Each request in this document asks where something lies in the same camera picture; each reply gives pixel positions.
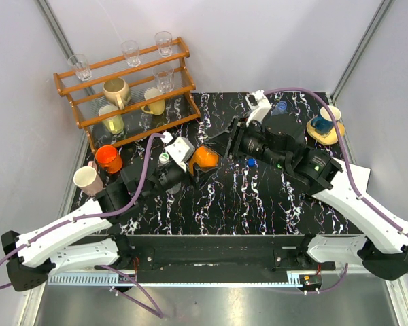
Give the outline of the orange juice bottle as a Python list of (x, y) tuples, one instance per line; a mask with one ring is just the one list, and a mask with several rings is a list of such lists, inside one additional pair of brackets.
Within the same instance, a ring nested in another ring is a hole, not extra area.
[(206, 146), (198, 147), (188, 161), (191, 175), (195, 175), (195, 171), (198, 169), (208, 170), (217, 167), (219, 157), (220, 156), (215, 151)]

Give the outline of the green label water bottle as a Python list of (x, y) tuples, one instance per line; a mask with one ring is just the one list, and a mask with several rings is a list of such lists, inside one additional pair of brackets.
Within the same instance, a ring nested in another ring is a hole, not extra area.
[[(168, 153), (161, 153), (158, 157), (158, 166), (164, 166), (166, 164), (168, 164), (170, 162), (170, 157)], [(181, 189), (182, 185), (181, 183), (177, 183), (175, 186), (173, 186), (172, 188), (167, 190), (168, 194), (174, 195), (176, 193), (178, 193)]]

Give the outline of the dark blue Pepsi cap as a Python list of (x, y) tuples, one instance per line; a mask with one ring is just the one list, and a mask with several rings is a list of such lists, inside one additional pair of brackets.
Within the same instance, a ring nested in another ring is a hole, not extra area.
[(249, 167), (255, 166), (255, 165), (256, 165), (255, 159), (254, 159), (254, 158), (248, 158), (248, 159), (247, 159), (247, 165), (248, 165)]

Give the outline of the clear blue water bottle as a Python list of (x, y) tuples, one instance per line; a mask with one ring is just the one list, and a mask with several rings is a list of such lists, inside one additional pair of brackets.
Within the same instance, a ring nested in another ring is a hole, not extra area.
[(273, 108), (271, 115), (281, 115), (287, 113), (287, 102), (284, 100), (280, 100), (275, 108)]

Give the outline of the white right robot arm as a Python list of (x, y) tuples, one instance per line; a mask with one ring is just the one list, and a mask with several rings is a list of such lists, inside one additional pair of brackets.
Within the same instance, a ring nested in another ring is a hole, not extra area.
[(205, 146), (223, 158), (250, 156), (280, 169), (294, 189), (333, 207), (361, 231), (344, 237), (306, 235), (295, 252), (299, 267), (333, 261), (361, 265), (384, 280), (408, 274), (408, 222), (379, 204), (367, 204), (368, 194), (352, 188), (350, 170), (367, 181), (369, 169), (308, 146), (304, 128), (289, 115), (273, 115), (263, 123), (235, 117)]

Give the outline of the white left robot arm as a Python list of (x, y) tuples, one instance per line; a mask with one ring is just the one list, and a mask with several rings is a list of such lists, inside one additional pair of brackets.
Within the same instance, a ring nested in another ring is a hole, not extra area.
[(7, 231), (1, 235), (5, 253), (8, 287), (28, 291), (62, 271), (115, 265), (120, 269), (133, 262), (128, 242), (114, 236), (101, 242), (76, 244), (89, 234), (125, 223), (146, 201), (178, 184), (197, 185), (201, 175), (217, 169), (218, 154), (199, 147), (188, 161), (176, 162), (166, 153), (167, 162), (152, 166), (149, 157), (142, 170), (128, 166), (112, 184), (96, 193), (68, 215), (28, 233)]

